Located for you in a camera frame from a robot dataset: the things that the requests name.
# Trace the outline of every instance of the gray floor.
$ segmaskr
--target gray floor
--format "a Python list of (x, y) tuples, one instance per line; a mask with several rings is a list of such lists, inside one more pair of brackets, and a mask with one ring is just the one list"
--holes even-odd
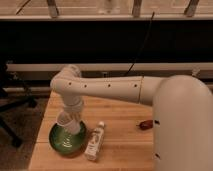
[[(0, 106), (7, 102), (18, 100), (23, 93), (11, 93), (10, 98), (1, 99)], [(10, 109), (0, 115), (8, 125), (23, 139), (18, 149), (11, 146), (11, 138), (0, 128), (0, 170), (27, 170), (35, 145), (36, 137), (48, 102), (49, 92), (36, 95), (37, 106), (29, 108), (28, 105)]]

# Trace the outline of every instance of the small bottle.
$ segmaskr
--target small bottle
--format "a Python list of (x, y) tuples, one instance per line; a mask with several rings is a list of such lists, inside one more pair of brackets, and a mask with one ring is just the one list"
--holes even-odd
[(100, 151), (103, 137), (104, 137), (104, 122), (99, 122), (98, 126), (92, 132), (92, 138), (88, 142), (87, 148), (84, 152), (88, 160), (95, 161), (98, 158), (98, 153)]

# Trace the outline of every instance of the chair leg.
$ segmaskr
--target chair leg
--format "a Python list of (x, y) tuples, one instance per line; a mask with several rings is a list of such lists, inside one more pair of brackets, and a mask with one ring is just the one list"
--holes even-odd
[(12, 145), (14, 147), (20, 147), (22, 144), (22, 140), (13, 132), (13, 130), (4, 122), (4, 120), (0, 117), (0, 126), (13, 138)]

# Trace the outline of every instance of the small red item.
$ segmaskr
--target small red item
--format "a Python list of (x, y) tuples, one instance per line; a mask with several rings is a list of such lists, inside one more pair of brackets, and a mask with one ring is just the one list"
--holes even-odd
[(138, 126), (139, 126), (140, 129), (142, 129), (142, 130), (151, 129), (151, 128), (153, 128), (153, 120), (143, 121), (143, 122), (141, 122)]

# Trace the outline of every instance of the chair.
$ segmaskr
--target chair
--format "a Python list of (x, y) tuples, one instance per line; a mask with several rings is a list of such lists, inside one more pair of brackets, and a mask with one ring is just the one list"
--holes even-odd
[[(7, 66), (5, 64), (5, 62), (0, 61), (0, 97), (7, 97), (8, 94), (7, 92), (3, 89), (3, 86), (5, 84), (8, 84), (9, 82), (11, 82), (13, 80), (13, 75), (9, 74), (6, 72), (7, 70)], [(33, 96), (30, 93), (30, 89), (28, 88), (27, 84), (21, 80), (21, 79), (16, 79), (18, 80), (26, 93), (26, 96), (23, 99), (20, 99), (18, 101), (0, 106), (0, 114), (3, 113), (6, 110), (9, 110), (11, 108), (15, 108), (18, 107), (20, 105), (23, 105), (25, 103), (28, 103), (29, 107), (34, 108), (37, 105), (37, 102), (34, 100)], [(12, 137), (12, 145), (14, 147), (20, 147), (22, 144), (22, 139), (19, 138), (15, 132), (5, 123), (5, 121), (3, 120), (3, 117), (0, 115), (0, 126)]]

